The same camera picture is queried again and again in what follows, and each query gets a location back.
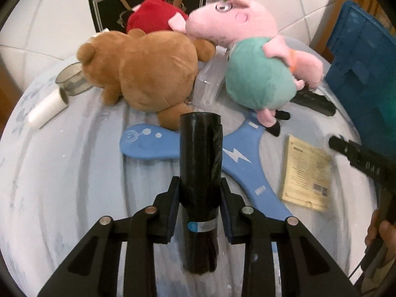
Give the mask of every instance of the white lightning bolt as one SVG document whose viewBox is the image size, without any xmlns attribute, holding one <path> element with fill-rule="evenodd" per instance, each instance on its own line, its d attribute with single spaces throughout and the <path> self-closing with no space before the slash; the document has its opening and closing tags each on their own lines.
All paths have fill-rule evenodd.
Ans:
<svg viewBox="0 0 396 297">
<path fill-rule="evenodd" d="M 249 161 L 241 152 L 239 152 L 237 149 L 234 149 L 234 151 L 229 151 L 227 149 L 223 148 L 223 151 L 225 151 L 225 153 L 231 157 L 235 162 L 238 163 L 238 159 L 243 159 L 249 163 L 251 163 L 251 161 Z"/>
</svg>

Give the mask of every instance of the orange band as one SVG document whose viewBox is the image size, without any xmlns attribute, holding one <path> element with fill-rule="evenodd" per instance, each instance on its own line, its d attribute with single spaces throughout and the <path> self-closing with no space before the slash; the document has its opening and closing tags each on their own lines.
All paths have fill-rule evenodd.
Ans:
<svg viewBox="0 0 396 297">
<path fill-rule="evenodd" d="M 293 74 L 296 71 L 296 50 L 290 49 L 290 72 Z"/>
</svg>

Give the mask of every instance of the white table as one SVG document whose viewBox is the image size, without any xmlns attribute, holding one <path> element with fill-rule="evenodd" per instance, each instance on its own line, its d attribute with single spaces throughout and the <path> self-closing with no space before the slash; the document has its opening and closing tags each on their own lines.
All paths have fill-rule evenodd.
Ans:
<svg viewBox="0 0 396 297">
<path fill-rule="evenodd" d="M 289 39 L 295 49 L 310 50 Z M 143 162 L 124 157 L 119 150 L 122 132 L 138 123 L 158 124 L 154 114 L 130 109 L 124 100 L 105 107 L 101 90 L 92 88 L 70 98 L 70 106 L 39 131 L 26 123 L 29 111 L 55 88 L 55 77 L 66 59 L 35 79 L 15 107 L 0 142 L 0 249 L 9 271 L 28 297 L 36 296 L 56 267 L 90 227 L 103 215 L 125 218 L 150 205 L 168 189 L 179 162 Z M 325 91 L 342 110 L 331 91 Z M 358 141 L 349 119 L 337 111 L 326 117 L 288 104 L 290 121 L 281 122 L 281 135 L 264 133 L 260 159 L 272 189 L 282 187 L 284 148 L 288 134 L 323 148 L 328 134 Z M 221 115 L 224 134 L 237 129 L 244 109 L 225 90 L 208 111 Z M 231 191 L 246 196 L 228 176 Z M 331 204 L 318 213 L 285 203 L 349 273 L 364 254 L 364 237 L 376 207 L 372 183 L 335 155 L 332 164 Z M 240 296 L 244 247 L 229 246 L 219 227 L 219 259 L 214 274 L 186 274 L 178 252 L 177 234 L 167 246 L 156 245 L 159 296 Z"/>
</svg>

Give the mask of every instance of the brown plush toy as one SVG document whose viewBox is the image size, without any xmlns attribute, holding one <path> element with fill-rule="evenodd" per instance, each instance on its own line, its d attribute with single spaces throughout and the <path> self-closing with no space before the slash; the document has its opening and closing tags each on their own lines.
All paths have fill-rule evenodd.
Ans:
<svg viewBox="0 0 396 297">
<path fill-rule="evenodd" d="M 88 82 L 103 88 L 102 101 L 111 106 L 124 96 L 136 110 L 158 112 L 164 128 L 179 128 L 184 103 L 198 73 L 198 60 L 208 61 L 215 47 L 206 40 L 191 41 L 181 33 L 157 31 L 99 34 L 77 51 Z"/>
</svg>

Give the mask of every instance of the sticker label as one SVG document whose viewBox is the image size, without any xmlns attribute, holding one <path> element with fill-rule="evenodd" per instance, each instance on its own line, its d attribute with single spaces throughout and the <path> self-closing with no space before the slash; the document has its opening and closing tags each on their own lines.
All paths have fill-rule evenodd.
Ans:
<svg viewBox="0 0 396 297">
<path fill-rule="evenodd" d="M 192 232 L 208 232 L 217 227 L 217 219 L 206 222 L 189 222 L 187 228 Z"/>
</svg>

